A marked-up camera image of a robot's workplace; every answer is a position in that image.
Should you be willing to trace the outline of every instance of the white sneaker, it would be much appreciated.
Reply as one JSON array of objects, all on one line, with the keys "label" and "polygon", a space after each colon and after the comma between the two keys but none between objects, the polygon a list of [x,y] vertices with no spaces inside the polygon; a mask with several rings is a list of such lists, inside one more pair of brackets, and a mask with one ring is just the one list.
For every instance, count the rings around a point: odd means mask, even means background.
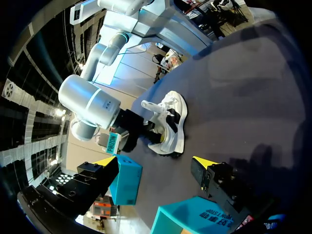
[{"label": "white sneaker", "polygon": [[187,106],[183,97],[175,91],[170,91],[158,105],[145,100],[141,105],[154,112],[150,119],[155,123],[154,132],[163,135],[161,143],[150,143],[148,147],[159,155],[180,156],[184,151],[183,125],[187,116]]}]

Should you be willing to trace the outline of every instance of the shoe sole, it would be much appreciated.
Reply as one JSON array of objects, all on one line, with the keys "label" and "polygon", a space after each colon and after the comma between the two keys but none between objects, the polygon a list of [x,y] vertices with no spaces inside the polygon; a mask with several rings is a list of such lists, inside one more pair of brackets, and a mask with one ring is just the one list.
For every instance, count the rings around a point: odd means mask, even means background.
[{"label": "shoe sole", "polygon": [[177,141],[176,141],[176,146],[175,146],[175,152],[181,154],[184,151],[183,127],[184,127],[184,121],[186,119],[188,111],[187,111],[187,105],[186,105],[184,98],[182,97],[181,94],[178,94],[178,95],[179,95],[181,103],[182,103],[182,113],[181,113],[181,117],[180,117],[180,123],[178,124],[178,127],[177,127]]}]

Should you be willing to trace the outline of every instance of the label tag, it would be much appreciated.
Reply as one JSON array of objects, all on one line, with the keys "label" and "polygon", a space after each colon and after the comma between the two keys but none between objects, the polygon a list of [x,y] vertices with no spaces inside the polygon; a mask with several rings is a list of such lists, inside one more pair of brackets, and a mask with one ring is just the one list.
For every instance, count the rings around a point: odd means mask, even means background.
[{"label": "label tag", "polygon": [[117,154],[119,142],[120,135],[117,133],[110,133],[107,142],[106,153]]}]

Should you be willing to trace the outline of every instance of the blue box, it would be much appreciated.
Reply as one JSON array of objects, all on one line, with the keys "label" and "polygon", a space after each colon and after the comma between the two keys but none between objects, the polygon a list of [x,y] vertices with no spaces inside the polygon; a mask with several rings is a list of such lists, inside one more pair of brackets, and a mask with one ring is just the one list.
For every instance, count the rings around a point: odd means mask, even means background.
[{"label": "blue box", "polygon": [[158,208],[151,234],[226,234],[233,220],[220,207],[201,197]]},{"label": "blue box", "polygon": [[135,205],[140,185],[142,166],[131,158],[114,155],[118,159],[119,174],[109,187],[115,205]]}]

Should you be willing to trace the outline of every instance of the robotic arm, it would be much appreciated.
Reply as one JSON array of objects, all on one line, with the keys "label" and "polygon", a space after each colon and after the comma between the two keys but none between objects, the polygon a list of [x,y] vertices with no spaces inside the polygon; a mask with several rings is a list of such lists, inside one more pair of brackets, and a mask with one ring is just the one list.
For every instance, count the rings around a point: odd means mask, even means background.
[{"label": "robotic arm", "polygon": [[122,48],[147,42],[160,42],[191,56],[211,40],[169,0],[88,0],[72,7],[70,21],[80,23],[103,8],[107,13],[99,43],[92,48],[80,77],[69,76],[59,90],[60,102],[77,116],[71,131],[79,140],[90,140],[97,127],[115,127],[117,133],[129,133],[123,147],[126,152],[133,150],[139,136],[160,143],[161,134],[151,131],[154,123],[120,109],[120,101],[91,83],[97,65],[110,66]]}]

